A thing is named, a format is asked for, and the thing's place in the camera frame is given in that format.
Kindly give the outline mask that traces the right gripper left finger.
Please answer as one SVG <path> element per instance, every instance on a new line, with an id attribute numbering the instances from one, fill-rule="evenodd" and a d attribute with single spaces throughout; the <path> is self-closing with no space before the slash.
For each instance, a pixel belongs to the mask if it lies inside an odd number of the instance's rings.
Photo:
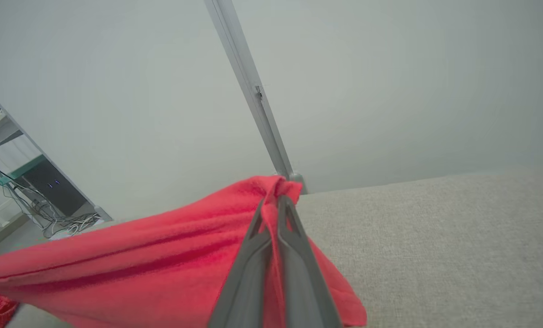
<path id="1" fill-rule="evenodd" d="M 259 202 L 207 328 L 263 328 L 266 269 L 272 253 L 271 235 Z"/>

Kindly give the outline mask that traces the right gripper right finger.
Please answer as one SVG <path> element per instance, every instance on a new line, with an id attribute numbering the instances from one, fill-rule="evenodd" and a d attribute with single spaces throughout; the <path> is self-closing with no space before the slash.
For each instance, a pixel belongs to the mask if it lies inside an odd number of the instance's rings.
<path id="1" fill-rule="evenodd" d="M 286 328 L 343 328 L 307 233 L 288 196 L 278 200 L 278 241 Z"/>

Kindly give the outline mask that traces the red and white garment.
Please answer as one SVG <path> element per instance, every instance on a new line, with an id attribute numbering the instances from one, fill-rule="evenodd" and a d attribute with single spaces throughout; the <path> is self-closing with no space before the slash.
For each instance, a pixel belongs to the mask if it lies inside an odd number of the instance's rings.
<path id="1" fill-rule="evenodd" d="M 301 184 L 281 176 L 238 181 L 186 207 L 0 256 L 0 328 L 19 303 L 75 328 L 207 328 L 259 202 L 271 235 L 263 328 L 286 328 L 278 201 Z M 309 239 L 346 327 L 367 312 Z"/>

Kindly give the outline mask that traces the black computer tower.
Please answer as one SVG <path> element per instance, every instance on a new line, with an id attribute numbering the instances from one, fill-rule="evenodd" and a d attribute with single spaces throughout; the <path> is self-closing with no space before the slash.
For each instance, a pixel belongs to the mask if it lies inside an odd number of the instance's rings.
<path id="1" fill-rule="evenodd" d="M 56 213 L 69 216 L 79 210 L 87 200 L 55 168 L 50 161 L 40 155 L 9 174 L 14 182 L 21 185 L 21 192 L 37 208 L 45 207 L 52 214 L 50 205 Z"/>

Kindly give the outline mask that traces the grey metal partition post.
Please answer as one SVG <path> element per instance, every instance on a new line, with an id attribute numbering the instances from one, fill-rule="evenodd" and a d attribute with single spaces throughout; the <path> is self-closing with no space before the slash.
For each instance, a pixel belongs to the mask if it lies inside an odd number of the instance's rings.
<path id="1" fill-rule="evenodd" d="M 240 85 L 251 115 L 259 130 L 275 172 L 290 181 L 302 184 L 302 194 L 308 189 L 301 174 L 292 167 L 266 91 L 248 46 L 232 0 L 203 0 L 219 35 L 226 56 Z"/>

